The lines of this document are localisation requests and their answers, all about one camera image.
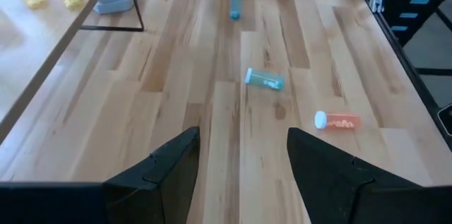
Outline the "blue medicine bottle white cap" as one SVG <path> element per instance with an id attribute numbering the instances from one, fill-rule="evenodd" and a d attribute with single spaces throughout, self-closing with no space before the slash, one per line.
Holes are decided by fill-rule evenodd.
<path id="1" fill-rule="evenodd" d="M 230 18 L 239 20 L 242 14 L 242 0 L 230 0 Z"/>

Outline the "black box blue labels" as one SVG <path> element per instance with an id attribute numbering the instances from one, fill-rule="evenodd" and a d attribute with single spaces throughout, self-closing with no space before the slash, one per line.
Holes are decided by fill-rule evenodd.
<path id="1" fill-rule="evenodd" d="M 382 14 L 399 43 L 404 46 L 432 16 L 452 31 L 452 20 L 439 8 L 445 0 L 386 0 Z"/>

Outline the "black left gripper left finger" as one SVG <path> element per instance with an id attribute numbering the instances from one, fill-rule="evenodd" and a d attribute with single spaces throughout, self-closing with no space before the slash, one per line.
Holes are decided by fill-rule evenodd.
<path id="1" fill-rule="evenodd" d="M 193 126 L 103 183 L 109 224 L 186 224 L 198 176 Z"/>

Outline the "teal medicine bottle white cap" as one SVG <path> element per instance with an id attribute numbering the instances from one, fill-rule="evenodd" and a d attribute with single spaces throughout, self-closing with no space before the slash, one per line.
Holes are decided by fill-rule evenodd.
<path id="1" fill-rule="evenodd" d="M 283 76 L 253 68 L 247 69 L 244 82 L 248 85 L 272 90 L 282 90 L 285 87 L 285 78 Z"/>

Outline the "wooden shelf black metal frame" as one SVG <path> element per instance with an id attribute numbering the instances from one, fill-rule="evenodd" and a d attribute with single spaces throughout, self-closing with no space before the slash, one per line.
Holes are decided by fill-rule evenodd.
<path id="1" fill-rule="evenodd" d="M 79 30 L 98 0 L 70 11 L 57 0 L 30 10 L 20 0 L 0 0 L 0 144 Z"/>

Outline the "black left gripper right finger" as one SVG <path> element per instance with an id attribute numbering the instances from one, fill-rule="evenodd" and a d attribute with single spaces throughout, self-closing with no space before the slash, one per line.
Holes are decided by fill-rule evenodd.
<path id="1" fill-rule="evenodd" d="M 392 193 L 420 188 L 296 127 L 287 154 L 311 224 L 402 223 L 410 202 Z"/>

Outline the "red medicine bottle white cap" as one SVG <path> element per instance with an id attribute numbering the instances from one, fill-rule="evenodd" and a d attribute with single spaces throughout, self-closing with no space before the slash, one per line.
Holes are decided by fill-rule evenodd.
<path id="1" fill-rule="evenodd" d="M 317 129 L 356 129 L 361 123 L 359 116 L 317 111 L 314 126 Z"/>

